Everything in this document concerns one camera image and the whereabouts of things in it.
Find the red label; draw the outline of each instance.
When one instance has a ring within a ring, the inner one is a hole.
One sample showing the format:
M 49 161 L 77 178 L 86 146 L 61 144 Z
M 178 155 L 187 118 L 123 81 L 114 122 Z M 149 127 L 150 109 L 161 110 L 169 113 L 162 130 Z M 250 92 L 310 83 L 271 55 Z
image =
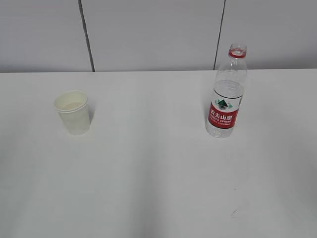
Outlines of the red label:
M 208 120 L 212 125 L 221 129 L 232 128 L 236 122 L 238 111 L 239 109 L 225 113 L 217 110 L 213 104 L 211 104 Z

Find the white wall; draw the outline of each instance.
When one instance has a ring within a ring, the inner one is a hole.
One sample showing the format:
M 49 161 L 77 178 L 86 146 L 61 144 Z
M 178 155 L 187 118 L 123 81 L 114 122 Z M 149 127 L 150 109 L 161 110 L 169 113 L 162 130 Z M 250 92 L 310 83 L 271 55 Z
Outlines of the white wall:
M 224 0 L 82 0 L 96 71 L 212 69 Z M 317 68 L 317 1 L 226 0 L 252 69 Z M 0 72 L 91 71 L 77 0 L 1 0 Z
M 227 0 L 216 66 L 236 42 L 251 69 L 317 68 L 316 11 L 316 0 Z
M 212 69 L 223 0 L 82 0 L 96 71 Z
M 77 0 L 1 0 L 0 72 L 91 71 Z

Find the cup rim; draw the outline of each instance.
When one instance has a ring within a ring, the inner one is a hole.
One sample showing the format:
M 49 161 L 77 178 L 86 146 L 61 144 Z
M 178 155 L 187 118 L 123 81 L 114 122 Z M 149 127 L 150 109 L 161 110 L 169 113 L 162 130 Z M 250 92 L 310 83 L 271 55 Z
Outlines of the cup rim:
M 64 96 L 65 94 L 67 94 L 67 93 L 72 93 L 72 92 L 78 92 L 78 93 L 82 93 L 83 95 L 85 95 L 85 97 L 86 97 L 85 102 L 82 103 L 81 105 L 79 105 L 78 107 L 73 108 L 73 109 L 69 109 L 69 110 L 63 110 L 63 109 L 57 108 L 57 107 L 56 107 L 56 101 L 57 101 L 60 97 Z M 82 91 L 79 91 L 79 90 L 70 90 L 70 91 L 66 91 L 66 92 L 64 92 L 63 94 L 59 95 L 59 96 L 54 100 L 54 107 L 55 107 L 56 111 L 58 111 L 59 113 L 74 113 L 74 112 L 76 112 L 76 111 L 82 109 L 84 106 L 86 106 L 87 102 L 88 102 L 88 97 L 87 97 L 87 94 L 86 94 L 86 93 L 84 93 L 84 92 L 82 92 Z

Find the bottle label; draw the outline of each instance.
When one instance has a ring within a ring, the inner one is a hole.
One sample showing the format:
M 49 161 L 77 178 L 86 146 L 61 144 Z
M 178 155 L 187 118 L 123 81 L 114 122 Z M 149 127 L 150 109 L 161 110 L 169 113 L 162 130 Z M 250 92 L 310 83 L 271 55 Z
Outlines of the bottle label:
M 209 122 L 221 129 L 232 128 L 236 122 L 242 96 L 227 98 L 213 91 L 209 111 Z

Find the water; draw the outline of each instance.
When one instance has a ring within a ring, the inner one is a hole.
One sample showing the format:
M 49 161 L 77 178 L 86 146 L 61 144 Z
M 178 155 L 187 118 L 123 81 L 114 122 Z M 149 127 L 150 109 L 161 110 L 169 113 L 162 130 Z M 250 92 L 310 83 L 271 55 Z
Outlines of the water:
M 243 87 L 231 80 L 221 80 L 214 84 L 214 90 L 228 98 L 237 98 L 243 95 Z M 231 135 L 233 127 L 229 129 L 221 129 L 213 126 L 207 119 L 206 129 L 210 135 L 216 138 L 227 138 Z

